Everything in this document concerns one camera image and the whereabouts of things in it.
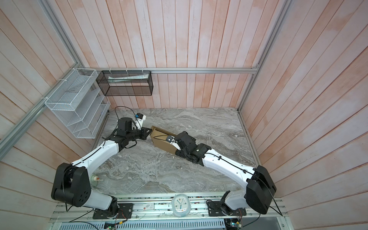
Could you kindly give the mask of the brown cardboard box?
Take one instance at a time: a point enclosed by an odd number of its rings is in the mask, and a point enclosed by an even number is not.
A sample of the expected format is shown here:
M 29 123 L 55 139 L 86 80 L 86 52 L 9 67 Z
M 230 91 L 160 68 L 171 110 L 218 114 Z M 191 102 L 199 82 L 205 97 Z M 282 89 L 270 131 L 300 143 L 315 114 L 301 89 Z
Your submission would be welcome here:
M 150 137 L 154 146 L 165 152 L 175 155 L 177 148 L 167 142 L 166 139 L 168 136 L 175 137 L 176 135 L 156 126 L 152 126 L 151 129 L 152 132 L 150 134 Z

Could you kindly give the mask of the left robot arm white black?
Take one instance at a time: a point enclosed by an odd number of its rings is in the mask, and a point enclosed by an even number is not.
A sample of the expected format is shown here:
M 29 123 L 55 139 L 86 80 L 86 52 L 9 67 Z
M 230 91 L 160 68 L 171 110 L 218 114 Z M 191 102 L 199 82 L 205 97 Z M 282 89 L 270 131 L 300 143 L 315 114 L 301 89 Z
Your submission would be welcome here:
M 146 140 L 152 129 L 143 126 L 146 116 L 138 113 L 135 119 L 123 117 L 117 128 L 105 141 L 86 156 L 72 162 L 62 163 L 56 170 L 51 198 L 75 207 L 88 207 L 109 211 L 115 216 L 117 199 L 92 190 L 90 179 L 93 172 L 133 141 Z

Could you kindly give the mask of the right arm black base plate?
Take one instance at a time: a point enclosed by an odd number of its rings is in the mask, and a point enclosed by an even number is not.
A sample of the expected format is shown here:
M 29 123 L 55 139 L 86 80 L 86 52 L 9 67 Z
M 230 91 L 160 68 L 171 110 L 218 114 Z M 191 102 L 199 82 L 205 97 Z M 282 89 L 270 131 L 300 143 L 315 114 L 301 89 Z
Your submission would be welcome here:
M 206 205 L 208 207 L 208 214 L 210 217 L 219 217 L 219 216 L 246 216 L 246 209 L 237 209 L 232 210 L 228 208 L 223 202 L 221 201 L 212 201 L 207 200 Z

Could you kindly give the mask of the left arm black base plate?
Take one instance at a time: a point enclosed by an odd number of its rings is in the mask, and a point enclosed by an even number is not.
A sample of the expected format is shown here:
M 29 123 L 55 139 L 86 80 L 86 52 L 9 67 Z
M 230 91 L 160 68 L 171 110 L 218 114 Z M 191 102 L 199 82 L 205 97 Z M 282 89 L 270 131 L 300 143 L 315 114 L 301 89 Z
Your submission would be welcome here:
M 93 219 L 130 219 L 133 211 L 133 203 L 116 203 L 107 210 L 96 209 Z

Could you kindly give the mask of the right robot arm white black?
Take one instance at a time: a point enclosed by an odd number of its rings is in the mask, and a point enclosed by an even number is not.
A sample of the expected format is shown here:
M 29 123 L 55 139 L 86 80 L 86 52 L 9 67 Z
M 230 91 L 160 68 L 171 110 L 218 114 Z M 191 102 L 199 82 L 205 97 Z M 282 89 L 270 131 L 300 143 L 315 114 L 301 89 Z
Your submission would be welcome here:
M 238 163 L 223 156 L 206 144 L 196 144 L 195 138 L 183 131 L 166 141 L 176 147 L 175 154 L 201 166 L 216 170 L 237 182 L 242 190 L 227 191 L 218 203 L 225 215 L 238 209 L 252 208 L 265 215 L 277 191 L 268 170 L 259 165 L 256 168 Z

